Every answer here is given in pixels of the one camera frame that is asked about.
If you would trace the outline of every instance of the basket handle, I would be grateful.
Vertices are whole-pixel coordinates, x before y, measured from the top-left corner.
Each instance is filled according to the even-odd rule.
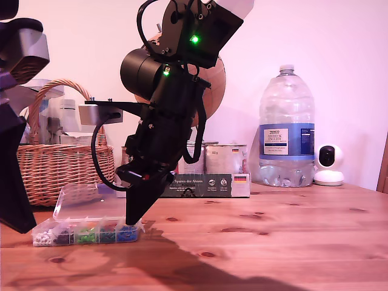
[[[64,85],[69,86],[75,90],[77,90],[87,101],[90,100],[90,93],[83,88],[81,85],[77,84],[76,82],[73,82],[68,79],[57,79],[54,81],[48,82],[45,86],[43,86],[39,92],[36,94],[35,101],[32,104],[32,108],[30,111],[30,127],[31,127],[31,134],[30,134],[30,144],[37,145],[39,144],[39,136],[38,136],[38,127],[39,127],[39,106],[42,103],[42,100],[45,96],[45,94],[51,90],[52,88]],[[99,136],[98,136],[98,145],[99,146],[107,146],[107,140],[105,136],[105,130],[102,126],[99,130]]]

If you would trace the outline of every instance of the green led light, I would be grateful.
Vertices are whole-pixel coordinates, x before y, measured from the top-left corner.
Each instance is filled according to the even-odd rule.
[[[194,44],[197,44],[198,41],[199,41],[199,37],[197,37],[196,35],[193,35],[190,41],[191,41],[192,43],[194,43]]]

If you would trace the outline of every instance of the cardboard box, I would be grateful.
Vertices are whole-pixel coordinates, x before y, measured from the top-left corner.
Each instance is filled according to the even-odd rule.
[[[248,198],[249,196],[249,174],[178,174],[161,198]]]
[[[67,135],[59,136],[60,144],[77,144],[81,146],[90,146],[92,143],[91,132],[67,132]]]

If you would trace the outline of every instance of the white camera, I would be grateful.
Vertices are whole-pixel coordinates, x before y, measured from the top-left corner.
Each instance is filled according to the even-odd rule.
[[[340,186],[344,182],[344,175],[338,170],[344,158],[343,151],[333,144],[323,144],[315,153],[315,184],[323,186]]]

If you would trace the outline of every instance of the bottle label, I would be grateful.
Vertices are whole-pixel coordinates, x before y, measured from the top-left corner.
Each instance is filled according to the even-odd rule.
[[[287,161],[314,159],[314,124],[282,123],[260,126],[260,158]]]

